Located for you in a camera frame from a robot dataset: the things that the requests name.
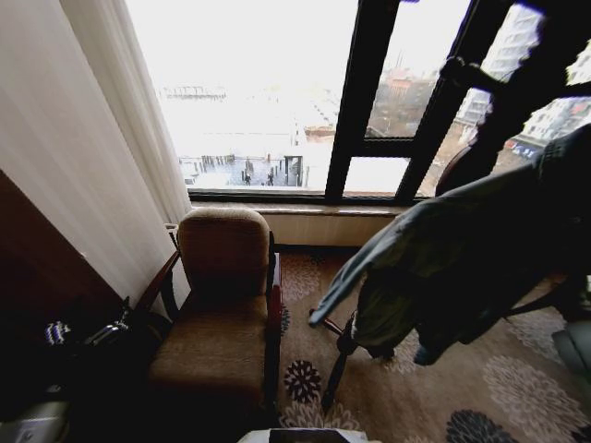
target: chair backrest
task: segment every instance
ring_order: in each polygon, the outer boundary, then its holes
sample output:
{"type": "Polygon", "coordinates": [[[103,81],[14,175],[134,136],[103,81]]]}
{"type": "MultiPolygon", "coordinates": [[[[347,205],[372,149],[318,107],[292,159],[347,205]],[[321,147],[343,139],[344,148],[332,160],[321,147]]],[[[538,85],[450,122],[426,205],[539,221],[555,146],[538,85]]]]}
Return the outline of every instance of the chair backrest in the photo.
{"type": "Polygon", "coordinates": [[[265,294],[270,230],[256,211],[192,210],[177,238],[188,282],[199,297],[265,294]]]}

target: sky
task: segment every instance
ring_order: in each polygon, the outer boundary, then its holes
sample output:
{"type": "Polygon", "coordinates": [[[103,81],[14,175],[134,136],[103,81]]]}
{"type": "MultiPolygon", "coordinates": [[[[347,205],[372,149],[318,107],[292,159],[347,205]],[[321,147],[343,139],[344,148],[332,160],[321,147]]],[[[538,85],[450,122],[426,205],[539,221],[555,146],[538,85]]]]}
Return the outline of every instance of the sky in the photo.
{"type": "MultiPolygon", "coordinates": [[[[469,0],[399,7],[385,68],[438,69],[469,0]]],[[[343,87],[356,0],[127,0],[156,87],[343,87]]]]}

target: clothing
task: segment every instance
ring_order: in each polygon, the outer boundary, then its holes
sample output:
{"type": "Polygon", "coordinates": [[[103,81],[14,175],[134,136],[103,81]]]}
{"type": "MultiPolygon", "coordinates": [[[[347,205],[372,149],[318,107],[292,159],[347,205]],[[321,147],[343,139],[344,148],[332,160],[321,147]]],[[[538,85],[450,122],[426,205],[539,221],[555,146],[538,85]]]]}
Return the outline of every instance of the clothing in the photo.
{"type": "Polygon", "coordinates": [[[456,341],[479,337],[574,248],[588,257],[588,200],[556,190],[591,164],[590,151],[584,126],[523,167],[415,205],[344,264],[310,324],[367,275],[352,334],[361,346],[395,346],[416,328],[416,362],[429,365],[456,341]],[[585,234],[570,238],[575,224],[585,234]]]}

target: chair leg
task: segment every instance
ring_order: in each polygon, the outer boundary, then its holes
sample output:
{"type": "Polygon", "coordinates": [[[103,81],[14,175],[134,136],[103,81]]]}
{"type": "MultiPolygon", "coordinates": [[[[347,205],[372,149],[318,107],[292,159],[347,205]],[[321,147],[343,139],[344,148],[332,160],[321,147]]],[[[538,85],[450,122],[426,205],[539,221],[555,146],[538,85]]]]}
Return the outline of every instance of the chair leg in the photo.
{"type": "Polygon", "coordinates": [[[334,403],[334,394],[339,387],[339,383],[341,382],[341,378],[343,377],[344,366],[347,362],[347,357],[351,355],[355,349],[357,349],[357,344],[351,338],[351,330],[353,328],[353,316],[349,318],[347,324],[345,325],[344,329],[339,328],[336,323],[333,321],[325,318],[322,321],[322,324],[328,329],[334,332],[335,334],[339,335],[339,338],[336,341],[336,346],[340,351],[339,358],[334,363],[332,367],[331,376],[329,377],[329,383],[327,385],[324,394],[322,395],[321,405],[322,411],[324,413],[328,412],[331,409],[332,404],[334,403]]]}
{"type": "Polygon", "coordinates": [[[322,394],[322,411],[327,413],[329,409],[331,409],[332,404],[334,403],[334,394],[336,393],[337,388],[339,387],[339,383],[341,382],[341,377],[343,376],[344,365],[347,362],[347,357],[349,354],[341,353],[339,358],[337,358],[336,362],[334,362],[334,366],[332,367],[331,377],[329,378],[329,384],[322,394]]]}
{"type": "MultiPolygon", "coordinates": [[[[310,309],[309,310],[309,314],[312,315],[312,313],[315,311],[316,309],[310,309]]],[[[324,318],[322,320],[322,326],[326,329],[328,329],[330,332],[334,332],[336,335],[341,336],[343,335],[343,330],[341,328],[339,328],[339,325],[337,325],[336,323],[334,323],[331,319],[329,318],[324,318]]]]}

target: wooden armrest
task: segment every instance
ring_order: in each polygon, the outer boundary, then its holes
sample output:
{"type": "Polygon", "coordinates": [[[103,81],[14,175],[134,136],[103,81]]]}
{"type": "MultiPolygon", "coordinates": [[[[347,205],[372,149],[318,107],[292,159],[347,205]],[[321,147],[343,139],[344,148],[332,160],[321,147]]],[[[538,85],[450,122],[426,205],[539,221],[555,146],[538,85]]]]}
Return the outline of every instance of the wooden armrest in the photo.
{"type": "Polygon", "coordinates": [[[281,261],[279,254],[275,254],[275,269],[273,271],[273,286],[267,297],[267,329],[265,347],[265,403],[268,411],[275,410],[277,387],[279,384],[279,352],[281,347],[281,261]]]}
{"type": "Polygon", "coordinates": [[[151,306],[154,304],[154,300],[156,300],[163,283],[172,274],[176,261],[180,257],[181,256],[179,252],[175,251],[166,261],[166,263],[164,263],[164,266],[158,271],[156,277],[154,277],[154,279],[150,282],[148,289],[146,289],[144,294],[139,298],[138,304],[136,305],[136,310],[147,312],[151,309],[151,306]]]}
{"type": "Polygon", "coordinates": [[[273,286],[271,295],[267,300],[267,329],[270,334],[281,334],[281,314],[282,314],[282,294],[281,294],[281,259],[279,254],[275,254],[275,269],[273,271],[273,286]]]}

